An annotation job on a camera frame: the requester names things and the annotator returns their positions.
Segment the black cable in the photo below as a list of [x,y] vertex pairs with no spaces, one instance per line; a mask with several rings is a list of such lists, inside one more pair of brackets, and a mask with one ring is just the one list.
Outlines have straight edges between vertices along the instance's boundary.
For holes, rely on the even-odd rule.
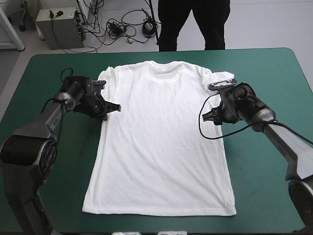
[[202,133],[201,125],[200,125],[200,118],[201,118],[201,113],[202,113],[202,111],[203,111],[203,108],[204,108],[204,106],[205,106],[205,104],[206,104],[206,102],[207,102],[207,100],[208,100],[209,98],[210,98],[210,97],[208,97],[208,98],[204,101],[204,103],[203,103],[203,105],[202,105],[202,107],[201,107],[201,110],[200,110],[200,112],[199,112],[199,116],[198,116],[198,126],[199,126],[200,134],[202,135],[202,137],[204,137],[204,138],[207,139],[207,140],[217,140],[217,139],[221,139],[221,138],[224,138],[224,137],[228,137],[228,136],[237,134],[237,133],[239,133],[239,132],[241,132],[241,131],[243,131],[243,130],[245,130],[245,129],[247,129],[247,128],[253,126],[253,125],[261,124],[261,123],[262,123],[263,126],[264,126],[265,124],[272,124],[272,125],[282,126],[282,127],[286,128],[287,130],[289,130],[290,132],[292,132],[293,134],[297,135],[299,138],[301,138],[301,139],[305,140],[306,142],[308,142],[308,143],[310,143],[310,144],[313,145],[313,141],[311,141],[311,140],[305,138],[305,137],[302,136],[301,134],[299,134],[299,133],[297,133],[296,131],[292,130],[292,129],[291,129],[290,127],[288,127],[287,125],[285,125],[285,124],[283,124],[283,123],[280,123],[280,122],[277,122],[277,121],[274,121],[274,120],[272,120],[272,121],[257,121],[257,122],[251,123],[251,124],[249,124],[249,125],[247,125],[247,126],[241,128],[241,129],[239,129],[239,130],[237,130],[237,131],[228,133],[228,134],[226,134],[226,135],[222,135],[222,136],[218,136],[218,137],[214,137],[214,138],[207,137],[207,136],[205,136],[205,135]]
[[52,154],[52,160],[50,160],[49,164],[46,165],[46,162],[43,162],[43,165],[45,166],[46,168],[46,172],[45,172],[45,176],[44,178],[47,177],[48,173],[49,173],[49,170],[50,168],[53,166],[53,164],[55,163],[56,159],[57,159],[57,156],[58,156],[58,145],[59,145],[59,142],[60,142],[60,138],[61,138],[61,133],[62,133],[62,127],[63,127],[63,118],[64,118],[64,115],[67,111],[67,108],[66,108],[66,104],[65,104],[65,99],[63,100],[58,100],[58,99],[55,99],[55,98],[51,98],[51,99],[48,99],[41,111],[41,113],[45,110],[46,108],[46,105],[49,101],[53,100],[53,102],[57,102],[57,103],[60,103],[60,107],[61,107],[61,119],[60,119],[60,126],[59,126],[59,132],[58,132],[58,137],[57,137],[57,140],[55,142],[55,144],[53,145],[53,147],[50,149],[50,152],[47,153],[48,156],[50,156],[50,154]]
[[70,70],[70,77],[72,77],[72,75],[73,75],[73,69],[72,68],[65,68],[65,69],[63,69],[62,71],[61,71],[61,74],[60,74],[60,80],[61,80],[61,82],[62,83],[64,83],[64,80],[62,80],[62,75],[63,75],[63,73],[66,71],[66,70]]

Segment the white object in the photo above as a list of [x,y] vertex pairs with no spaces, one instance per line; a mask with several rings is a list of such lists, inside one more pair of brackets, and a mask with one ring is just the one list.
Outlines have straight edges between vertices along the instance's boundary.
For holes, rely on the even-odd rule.
[[[209,83],[228,72],[186,62],[153,61],[107,68],[105,100],[121,105],[102,123],[83,211],[159,216],[234,215],[223,139],[206,140],[198,114]],[[203,113],[219,105],[217,95]],[[213,122],[205,135],[222,135]]]
[[0,7],[0,49],[24,50],[25,46]]

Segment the person's leg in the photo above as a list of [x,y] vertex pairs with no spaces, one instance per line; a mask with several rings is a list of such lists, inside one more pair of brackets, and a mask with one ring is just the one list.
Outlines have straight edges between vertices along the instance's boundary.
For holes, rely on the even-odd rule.
[[190,11],[189,0],[158,0],[158,18],[161,21],[159,51],[177,50],[177,37]]
[[192,11],[205,39],[205,50],[225,49],[224,24],[230,0],[194,0]]

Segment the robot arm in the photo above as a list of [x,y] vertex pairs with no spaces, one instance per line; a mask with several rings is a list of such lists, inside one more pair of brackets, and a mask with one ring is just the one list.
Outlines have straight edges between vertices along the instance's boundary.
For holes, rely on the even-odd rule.
[[58,137],[53,130],[71,110],[102,120],[107,120],[107,113],[120,111],[120,105],[101,96],[105,83],[85,76],[65,78],[60,91],[51,99],[52,105],[33,122],[14,131],[2,145],[4,191],[24,234],[58,234],[48,220],[38,192],[57,156]]
[[303,141],[304,137],[277,122],[275,112],[256,96],[251,86],[246,83],[236,86],[236,83],[230,79],[209,84],[209,96],[219,94],[222,101],[202,115],[203,121],[222,125],[244,120],[254,131],[263,132],[287,160],[286,180],[290,180],[291,200],[304,224],[312,226],[313,148]]

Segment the gray floor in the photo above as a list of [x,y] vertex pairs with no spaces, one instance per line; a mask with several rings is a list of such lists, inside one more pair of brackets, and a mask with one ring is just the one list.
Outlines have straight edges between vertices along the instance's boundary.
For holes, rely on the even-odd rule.
[[[154,12],[157,17],[157,0],[153,0]],[[103,25],[109,18],[119,19],[131,9],[145,8],[144,0],[106,0]],[[226,48],[265,48],[288,47],[291,48],[308,83],[313,88],[313,0],[231,0],[231,14],[225,25]],[[143,15],[133,13],[126,20],[140,22]],[[144,40],[138,28],[137,38]],[[19,32],[26,49],[23,52],[13,50],[0,50],[0,119],[16,89],[29,59],[35,54],[63,53],[60,50],[50,51],[46,42],[40,41],[36,31],[30,27],[26,32]],[[86,45],[97,46],[99,43],[89,35]],[[190,14],[178,38],[178,50],[202,50],[204,39],[199,28]],[[156,40],[153,38],[145,44],[127,43],[126,39],[119,39],[108,47],[101,47],[99,52],[127,52],[127,51],[157,51]]]

